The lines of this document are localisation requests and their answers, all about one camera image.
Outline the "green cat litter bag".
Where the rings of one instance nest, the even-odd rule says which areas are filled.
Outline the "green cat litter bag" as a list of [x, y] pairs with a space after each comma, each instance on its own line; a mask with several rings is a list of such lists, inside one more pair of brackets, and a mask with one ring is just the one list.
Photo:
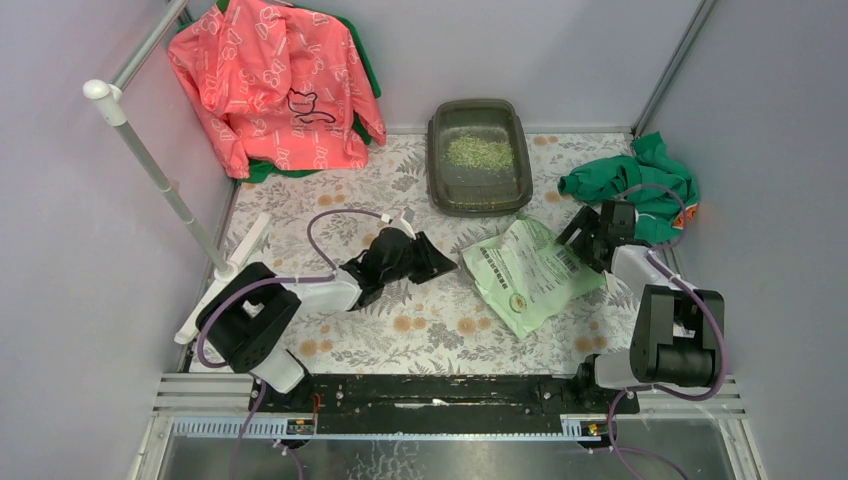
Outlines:
[[479, 295], [520, 340], [605, 284], [602, 274], [527, 215], [463, 250], [461, 260]]

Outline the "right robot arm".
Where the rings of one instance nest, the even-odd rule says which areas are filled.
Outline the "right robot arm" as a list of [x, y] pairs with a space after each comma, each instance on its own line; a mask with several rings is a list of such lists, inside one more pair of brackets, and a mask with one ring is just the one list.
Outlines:
[[656, 248], [635, 237], [636, 208], [606, 200], [582, 207], [557, 238], [593, 271], [623, 282], [640, 302], [627, 349], [586, 359], [573, 386], [575, 402], [597, 412], [613, 389], [677, 387], [681, 398], [702, 400], [723, 383], [724, 298], [672, 272]]

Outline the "beige bag sealing clip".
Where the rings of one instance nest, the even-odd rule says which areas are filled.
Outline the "beige bag sealing clip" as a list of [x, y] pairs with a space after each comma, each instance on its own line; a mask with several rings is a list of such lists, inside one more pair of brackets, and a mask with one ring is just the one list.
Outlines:
[[616, 293], [618, 290], [618, 280], [614, 274], [609, 271], [603, 272], [605, 285], [610, 293]]

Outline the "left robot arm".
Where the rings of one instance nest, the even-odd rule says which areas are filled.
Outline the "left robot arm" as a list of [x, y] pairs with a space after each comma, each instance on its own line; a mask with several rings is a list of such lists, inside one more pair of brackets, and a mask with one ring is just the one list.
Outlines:
[[306, 368], [281, 343], [295, 318], [358, 311], [390, 283], [422, 284], [457, 267], [424, 233], [392, 227], [329, 276], [281, 277], [254, 262], [199, 313], [197, 346], [211, 345], [222, 366], [263, 381], [282, 408], [296, 411], [309, 401], [311, 387]]

